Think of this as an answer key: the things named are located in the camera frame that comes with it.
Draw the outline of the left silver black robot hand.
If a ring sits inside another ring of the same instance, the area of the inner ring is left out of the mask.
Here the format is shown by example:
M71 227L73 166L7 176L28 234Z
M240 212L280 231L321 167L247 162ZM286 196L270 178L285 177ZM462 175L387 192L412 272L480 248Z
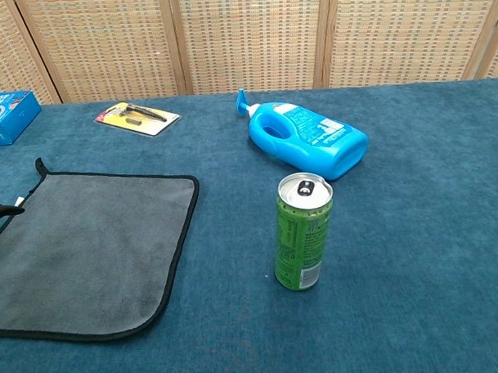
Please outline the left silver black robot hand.
M0 219L6 216L15 216L23 213L24 208L9 204L0 204Z

